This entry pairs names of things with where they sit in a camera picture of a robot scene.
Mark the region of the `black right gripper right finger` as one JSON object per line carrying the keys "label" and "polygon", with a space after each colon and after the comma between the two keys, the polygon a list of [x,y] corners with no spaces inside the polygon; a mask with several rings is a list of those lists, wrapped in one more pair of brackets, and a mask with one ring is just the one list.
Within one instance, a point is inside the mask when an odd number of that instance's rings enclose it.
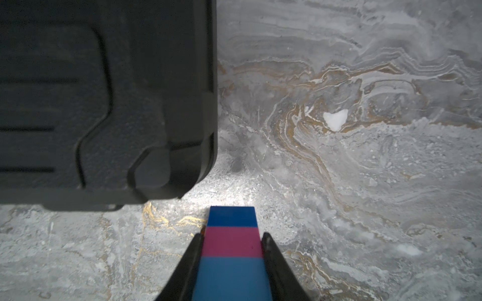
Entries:
{"label": "black right gripper right finger", "polygon": [[276,301],[310,300],[270,233],[263,234],[261,245],[272,299]]}

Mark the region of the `pink lego brick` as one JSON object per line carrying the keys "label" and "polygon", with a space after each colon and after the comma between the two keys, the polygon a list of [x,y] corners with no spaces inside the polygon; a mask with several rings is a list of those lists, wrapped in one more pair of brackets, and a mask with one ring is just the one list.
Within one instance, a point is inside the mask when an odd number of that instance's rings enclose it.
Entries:
{"label": "pink lego brick", "polygon": [[254,227],[207,227],[202,256],[262,258],[259,230]]}

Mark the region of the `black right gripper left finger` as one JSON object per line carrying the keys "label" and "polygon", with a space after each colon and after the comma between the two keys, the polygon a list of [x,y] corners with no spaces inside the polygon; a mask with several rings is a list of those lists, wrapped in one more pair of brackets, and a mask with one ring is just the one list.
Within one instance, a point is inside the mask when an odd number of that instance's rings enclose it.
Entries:
{"label": "black right gripper left finger", "polygon": [[155,301],[192,301],[202,257],[204,236],[197,233]]}

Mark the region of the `small blue lego brick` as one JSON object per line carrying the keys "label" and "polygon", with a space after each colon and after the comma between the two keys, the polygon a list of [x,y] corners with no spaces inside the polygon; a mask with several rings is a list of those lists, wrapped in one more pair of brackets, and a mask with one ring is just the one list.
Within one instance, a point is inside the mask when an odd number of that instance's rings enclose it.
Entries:
{"label": "small blue lego brick", "polygon": [[255,208],[252,206],[211,206],[207,227],[257,228]]}

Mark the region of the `long blue lego brick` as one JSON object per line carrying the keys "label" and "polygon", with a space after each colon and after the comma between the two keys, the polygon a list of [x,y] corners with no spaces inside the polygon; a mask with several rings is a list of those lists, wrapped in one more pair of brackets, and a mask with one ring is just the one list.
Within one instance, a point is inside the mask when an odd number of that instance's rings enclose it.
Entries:
{"label": "long blue lego brick", "polygon": [[193,300],[268,300],[272,294],[262,258],[203,257]]}

